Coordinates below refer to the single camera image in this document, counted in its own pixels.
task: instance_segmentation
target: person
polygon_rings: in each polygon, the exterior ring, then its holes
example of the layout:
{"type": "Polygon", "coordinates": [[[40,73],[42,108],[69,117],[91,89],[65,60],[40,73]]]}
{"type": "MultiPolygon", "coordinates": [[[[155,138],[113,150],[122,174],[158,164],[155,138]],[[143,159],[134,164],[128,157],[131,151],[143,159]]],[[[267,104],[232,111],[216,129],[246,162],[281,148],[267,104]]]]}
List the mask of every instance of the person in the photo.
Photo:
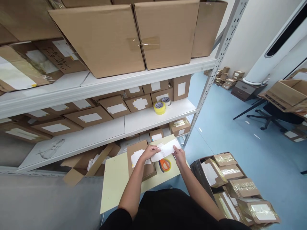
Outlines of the person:
{"type": "Polygon", "coordinates": [[[145,161],[160,152],[157,146],[149,145],[131,174],[117,210],[110,214],[100,230],[250,230],[241,222],[225,218],[186,164],[184,150],[177,149],[175,145],[173,148],[176,164],[190,196],[180,189],[163,189],[145,192],[140,202],[145,161]]]}

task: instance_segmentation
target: light yellow tabletop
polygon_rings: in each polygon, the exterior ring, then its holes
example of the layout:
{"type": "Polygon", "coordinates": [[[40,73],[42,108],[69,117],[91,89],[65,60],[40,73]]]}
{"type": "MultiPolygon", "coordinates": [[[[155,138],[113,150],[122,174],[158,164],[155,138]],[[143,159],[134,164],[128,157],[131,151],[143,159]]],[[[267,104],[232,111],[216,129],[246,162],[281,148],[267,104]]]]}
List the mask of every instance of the light yellow tabletop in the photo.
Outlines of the light yellow tabletop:
{"type": "MultiPolygon", "coordinates": [[[[175,137],[172,134],[160,140],[151,142],[150,145],[160,144],[162,142],[163,144],[166,144],[173,139],[175,139],[175,137]]],[[[154,165],[156,167],[157,175],[142,182],[141,193],[146,192],[147,190],[150,190],[180,174],[174,156],[168,155],[166,159],[171,162],[171,169],[168,172],[163,173],[159,167],[159,162],[155,162],[154,165]]],[[[128,180],[129,176],[127,153],[123,153],[106,160],[100,213],[104,213],[118,206],[128,180]]]]}

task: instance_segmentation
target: black shirt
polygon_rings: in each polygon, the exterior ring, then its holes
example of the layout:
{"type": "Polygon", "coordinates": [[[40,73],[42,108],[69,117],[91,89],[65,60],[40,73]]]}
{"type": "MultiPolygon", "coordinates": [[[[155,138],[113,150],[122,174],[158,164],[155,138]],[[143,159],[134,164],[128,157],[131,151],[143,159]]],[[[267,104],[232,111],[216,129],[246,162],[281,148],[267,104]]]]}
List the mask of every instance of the black shirt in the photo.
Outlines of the black shirt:
{"type": "Polygon", "coordinates": [[[191,197],[175,188],[145,192],[134,221],[126,210],[115,210],[100,228],[108,229],[250,230],[235,220],[217,221],[191,197]]]}

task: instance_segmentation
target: yellow tape roll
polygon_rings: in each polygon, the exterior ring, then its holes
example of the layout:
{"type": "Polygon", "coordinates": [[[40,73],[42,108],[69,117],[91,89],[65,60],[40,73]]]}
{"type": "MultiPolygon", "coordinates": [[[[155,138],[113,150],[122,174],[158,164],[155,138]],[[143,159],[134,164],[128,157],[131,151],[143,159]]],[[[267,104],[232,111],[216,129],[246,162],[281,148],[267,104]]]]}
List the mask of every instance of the yellow tape roll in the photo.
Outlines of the yellow tape roll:
{"type": "Polygon", "coordinates": [[[153,105],[153,108],[154,108],[154,111],[156,112],[156,114],[158,114],[158,115],[162,115],[166,111],[164,102],[156,102],[153,105]]]}

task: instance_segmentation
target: white paper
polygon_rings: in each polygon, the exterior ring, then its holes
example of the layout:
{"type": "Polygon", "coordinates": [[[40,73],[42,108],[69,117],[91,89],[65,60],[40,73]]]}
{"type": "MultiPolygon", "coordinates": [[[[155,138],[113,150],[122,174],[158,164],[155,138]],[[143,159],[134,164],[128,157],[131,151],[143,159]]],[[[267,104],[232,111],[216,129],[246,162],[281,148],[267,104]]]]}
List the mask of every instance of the white paper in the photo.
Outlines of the white paper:
{"type": "Polygon", "coordinates": [[[59,41],[53,41],[52,42],[57,49],[63,54],[64,57],[71,57],[71,59],[78,60],[77,56],[74,54],[74,52],[71,50],[69,45],[67,45],[65,40],[59,40],[59,41]]]}
{"type": "Polygon", "coordinates": [[[267,204],[254,204],[251,205],[251,209],[255,211],[258,220],[276,220],[276,217],[267,204]]]}
{"type": "Polygon", "coordinates": [[[28,139],[28,140],[33,140],[33,139],[36,139],[36,138],[39,137],[38,135],[26,132],[26,131],[19,129],[19,128],[11,129],[10,131],[6,131],[5,133],[12,134],[12,135],[18,136],[18,137],[22,137],[22,138],[25,138],[25,139],[28,139]]]}
{"type": "Polygon", "coordinates": [[[50,107],[50,108],[52,108],[55,111],[62,111],[62,110],[65,110],[65,109],[69,109],[69,107],[65,104],[56,105],[56,106],[53,106],[53,107],[50,107]]]}
{"type": "Polygon", "coordinates": [[[185,82],[178,85],[178,96],[185,94],[185,82]]]}
{"type": "Polygon", "coordinates": [[[44,116],[50,115],[49,113],[46,113],[43,110],[36,110],[36,111],[28,112],[28,114],[31,114],[34,117],[44,117],[44,116]]]}
{"type": "Polygon", "coordinates": [[[0,57],[0,80],[9,84],[16,90],[37,86],[31,78],[2,57],[0,57]]]}
{"type": "Polygon", "coordinates": [[[140,91],[141,91],[139,86],[130,88],[130,89],[128,89],[128,90],[129,90],[129,92],[130,92],[131,94],[137,93],[137,92],[140,92],[140,91]]]}
{"type": "Polygon", "coordinates": [[[162,134],[156,134],[151,136],[152,141],[160,140],[162,139],[162,134]]]}
{"type": "Polygon", "coordinates": [[[60,132],[63,130],[67,130],[70,129],[69,127],[63,125],[63,124],[55,124],[55,125],[50,125],[50,126],[46,126],[46,127],[42,127],[45,130],[48,130],[49,132],[52,133],[56,133],[56,132],[60,132]]]}
{"type": "Polygon", "coordinates": [[[178,135],[182,135],[182,134],[184,134],[184,132],[185,132],[185,129],[181,129],[181,130],[179,130],[178,135]]]}
{"type": "Polygon", "coordinates": [[[92,113],[92,114],[80,116],[78,118],[85,123],[102,119],[102,117],[99,116],[98,113],[92,113]]]}
{"type": "Polygon", "coordinates": [[[293,138],[293,137],[297,137],[298,136],[297,134],[295,134],[295,133],[293,133],[291,131],[286,132],[285,135],[287,137],[289,137],[289,138],[293,138]]]}
{"type": "Polygon", "coordinates": [[[157,96],[156,99],[157,99],[157,101],[161,101],[162,98],[164,98],[164,97],[169,97],[169,94],[163,94],[163,95],[157,96]]]}
{"type": "Polygon", "coordinates": [[[118,104],[118,105],[113,105],[110,107],[107,107],[106,109],[110,114],[115,114],[121,111],[127,110],[126,106],[124,104],[118,104]]]}
{"type": "Polygon", "coordinates": [[[155,83],[151,83],[150,85],[151,85],[151,90],[152,90],[152,91],[156,91],[156,90],[161,89],[161,86],[160,86],[160,82],[159,82],[159,81],[158,81],[158,82],[155,82],[155,83]]]}
{"type": "Polygon", "coordinates": [[[83,100],[79,100],[79,101],[75,101],[73,102],[79,109],[84,109],[87,107],[91,107],[91,104],[87,102],[87,100],[83,99],[83,100]]]}

